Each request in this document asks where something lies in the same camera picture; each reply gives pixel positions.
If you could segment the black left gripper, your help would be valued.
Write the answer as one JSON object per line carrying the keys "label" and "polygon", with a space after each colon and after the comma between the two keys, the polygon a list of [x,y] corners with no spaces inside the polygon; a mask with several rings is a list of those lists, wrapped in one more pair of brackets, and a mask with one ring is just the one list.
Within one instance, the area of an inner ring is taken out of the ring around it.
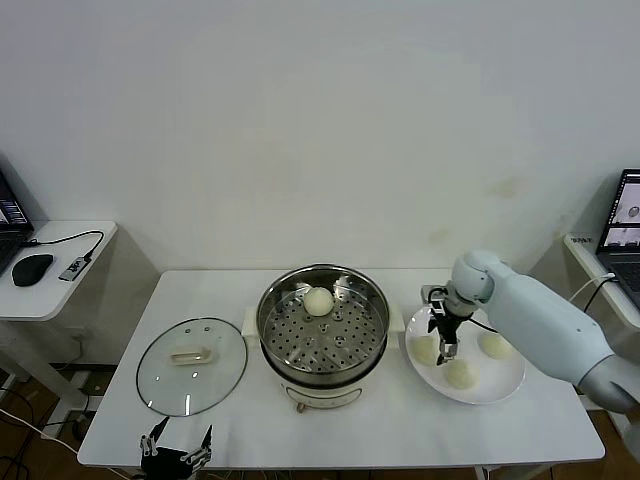
{"label": "black left gripper", "polygon": [[186,452],[165,447],[157,447],[169,418],[156,424],[148,435],[140,439],[141,469],[144,476],[192,476],[194,469],[188,463],[208,463],[212,457],[212,426],[209,426],[199,448]]}

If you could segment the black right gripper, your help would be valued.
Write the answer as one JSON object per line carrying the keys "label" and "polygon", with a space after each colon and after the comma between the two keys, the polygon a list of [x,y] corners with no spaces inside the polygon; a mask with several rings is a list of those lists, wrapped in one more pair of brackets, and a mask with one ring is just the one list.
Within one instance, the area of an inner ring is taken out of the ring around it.
{"label": "black right gripper", "polygon": [[440,337],[437,365],[441,366],[457,355],[458,337],[457,330],[463,322],[462,317],[451,314],[444,306],[442,300],[433,302],[433,311],[429,312],[427,332],[437,330]]}

